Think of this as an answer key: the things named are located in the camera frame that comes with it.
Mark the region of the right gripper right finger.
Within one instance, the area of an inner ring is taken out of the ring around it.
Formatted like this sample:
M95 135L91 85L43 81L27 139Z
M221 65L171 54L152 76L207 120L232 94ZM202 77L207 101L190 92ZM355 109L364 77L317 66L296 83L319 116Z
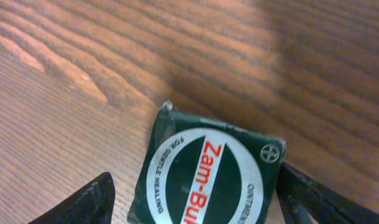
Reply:
M276 192L284 221L291 224L379 223L379 214L322 185L283 162Z

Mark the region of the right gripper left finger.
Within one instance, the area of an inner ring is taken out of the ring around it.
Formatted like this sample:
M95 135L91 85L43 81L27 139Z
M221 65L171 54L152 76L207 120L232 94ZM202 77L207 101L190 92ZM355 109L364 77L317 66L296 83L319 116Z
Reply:
M115 203L115 185L103 172L30 224L110 224Z

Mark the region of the dark green round-label packet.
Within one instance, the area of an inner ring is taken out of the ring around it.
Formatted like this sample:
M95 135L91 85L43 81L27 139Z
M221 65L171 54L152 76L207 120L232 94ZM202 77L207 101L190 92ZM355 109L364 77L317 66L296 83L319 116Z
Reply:
M286 143L165 102L152 127L129 223L264 223Z

